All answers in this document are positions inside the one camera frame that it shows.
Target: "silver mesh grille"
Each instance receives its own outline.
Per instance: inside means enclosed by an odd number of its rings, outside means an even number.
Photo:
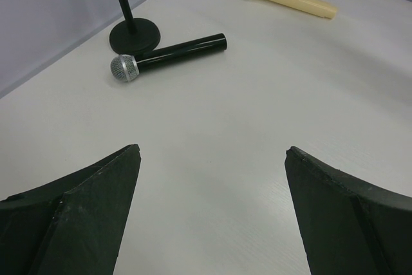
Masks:
[[[133,56],[119,55],[110,64],[113,76],[122,82],[131,82],[139,75],[136,61]]]

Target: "black object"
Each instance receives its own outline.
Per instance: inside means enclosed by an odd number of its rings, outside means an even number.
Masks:
[[[127,146],[0,202],[0,274],[112,275],[139,167]]]
[[[116,79],[131,82],[140,72],[226,49],[226,37],[220,33],[136,56],[120,55],[111,61],[110,69]]]
[[[118,54],[135,54],[151,51],[160,42],[157,26],[147,19],[134,19],[128,0],[118,0],[125,21],[112,29],[110,46]]]
[[[313,275],[412,274],[412,198],[287,152],[286,173]]]
[[[136,55],[135,59],[139,72],[145,72],[174,62],[184,61],[226,49],[226,37],[220,33],[218,35],[160,48],[159,50],[146,52],[142,55]]]

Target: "black microphone handle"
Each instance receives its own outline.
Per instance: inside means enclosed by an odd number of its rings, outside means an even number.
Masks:
[[[139,72],[227,49],[222,33],[134,56]]]

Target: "white tabletop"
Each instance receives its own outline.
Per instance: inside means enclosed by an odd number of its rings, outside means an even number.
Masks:
[[[412,4],[325,0],[327,21],[259,0],[148,0],[160,46],[212,55],[114,80],[113,25],[0,100],[0,199],[127,144],[142,166],[115,274],[310,273],[286,181],[298,146],[412,196]]]

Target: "microphone stand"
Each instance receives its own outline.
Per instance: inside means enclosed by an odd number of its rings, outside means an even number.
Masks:
[[[138,55],[154,50],[160,42],[157,26],[148,19],[133,18],[128,0],[118,0],[124,21],[112,29],[110,46],[118,54]]]

